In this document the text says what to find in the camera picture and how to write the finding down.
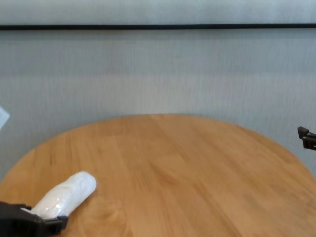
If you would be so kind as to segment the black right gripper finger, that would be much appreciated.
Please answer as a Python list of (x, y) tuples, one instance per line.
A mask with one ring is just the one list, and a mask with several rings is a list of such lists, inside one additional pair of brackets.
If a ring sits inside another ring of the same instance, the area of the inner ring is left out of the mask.
[(305, 149), (315, 149), (316, 148), (316, 134), (311, 133), (308, 129), (304, 127), (298, 127), (298, 136), (302, 140), (303, 147)]

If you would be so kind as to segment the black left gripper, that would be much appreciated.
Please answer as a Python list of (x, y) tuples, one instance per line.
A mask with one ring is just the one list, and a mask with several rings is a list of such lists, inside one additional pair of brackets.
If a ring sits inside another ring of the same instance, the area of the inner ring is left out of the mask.
[(0, 202), (1, 237), (51, 237), (66, 229), (68, 216), (42, 219), (26, 210), (32, 207), (26, 204)]

